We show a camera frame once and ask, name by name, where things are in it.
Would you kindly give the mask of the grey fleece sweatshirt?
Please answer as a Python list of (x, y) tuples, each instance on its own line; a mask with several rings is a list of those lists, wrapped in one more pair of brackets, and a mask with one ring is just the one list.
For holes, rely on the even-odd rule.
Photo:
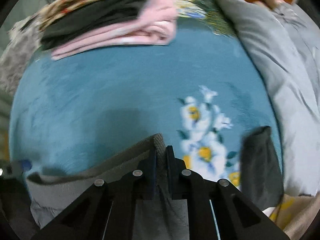
[(133, 239), (189, 239), (187, 203), (172, 200), (165, 169), (165, 143), (154, 134), (101, 164), (70, 176), (45, 176), (32, 173), (26, 178), (30, 210), (36, 224), (43, 228), (80, 196), (95, 180), (119, 180), (137, 168), (152, 148), (157, 154), (156, 194), (153, 200), (139, 201), (135, 213)]

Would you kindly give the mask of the dark grey white garment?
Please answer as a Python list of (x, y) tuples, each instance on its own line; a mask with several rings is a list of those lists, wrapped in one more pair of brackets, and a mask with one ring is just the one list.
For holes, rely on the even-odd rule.
[(284, 194), (283, 175), (269, 126), (255, 128), (242, 141), (240, 191), (268, 217)]

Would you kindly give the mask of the beige printed sweatshirt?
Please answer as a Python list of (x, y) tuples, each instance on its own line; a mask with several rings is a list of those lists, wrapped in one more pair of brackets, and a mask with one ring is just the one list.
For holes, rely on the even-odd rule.
[(281, 202), (269, 215), (289, 239), (300, 239), (319, 211), (319, 192), (315, 196), (283, 195)]

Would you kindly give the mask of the teal floral bed blanket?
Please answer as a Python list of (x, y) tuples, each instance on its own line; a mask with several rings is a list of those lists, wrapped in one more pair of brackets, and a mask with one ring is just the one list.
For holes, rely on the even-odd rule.
[(261, 76), (217, 0), (175, 0), (166, 46), (97, 48), (58, 61), (38, 50), (14, 96), (9, 149), (34, 171), (67, 175), (156, 133), (204, 178), (239, 184), (246, 135), (277, 121)]

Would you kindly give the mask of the grey patterned fabric pile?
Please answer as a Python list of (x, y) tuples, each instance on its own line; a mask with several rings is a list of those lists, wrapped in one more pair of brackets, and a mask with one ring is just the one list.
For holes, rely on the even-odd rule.
[(9, 44), (1, 55), (1, 89), (14, 95), (32, 55), (40, 47), (39, 16), (33, 14), (9, 30)]

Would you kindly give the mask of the light blue floral quilt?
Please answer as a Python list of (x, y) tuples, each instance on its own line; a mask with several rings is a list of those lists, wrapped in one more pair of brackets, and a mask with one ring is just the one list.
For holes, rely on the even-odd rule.
[(296, 4), (218, 0), (263, 77), (278, 120), (285, 192), (319, 192), (319, 27)]

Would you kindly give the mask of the pink folded garment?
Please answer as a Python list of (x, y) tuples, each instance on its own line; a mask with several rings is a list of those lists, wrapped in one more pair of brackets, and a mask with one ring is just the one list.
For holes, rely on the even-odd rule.
[(174, 0), (147, 0), (137, 19), (88, 31), (54, 48), (51, 57), (56, 61), (109, 46), (164, 46), (176, 36), (177, 18)]

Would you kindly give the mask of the black folded garment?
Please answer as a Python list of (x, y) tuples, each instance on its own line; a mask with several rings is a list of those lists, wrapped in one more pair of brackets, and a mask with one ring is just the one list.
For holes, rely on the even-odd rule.
[(45, 29), (41, 47), (52, 49), (95, 28), (135, 20), (146, 1), (100, 0), (69, 12)]

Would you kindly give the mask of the pink pillow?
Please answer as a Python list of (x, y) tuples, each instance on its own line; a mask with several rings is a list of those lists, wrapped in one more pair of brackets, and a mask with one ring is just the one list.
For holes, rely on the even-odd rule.
[(274, 10), (278, 8), (281, 4), (284, 4), (284, 0), (263, 0), (263, 1), (254, 1), (254, 4), (266, 8), (268, 10)]

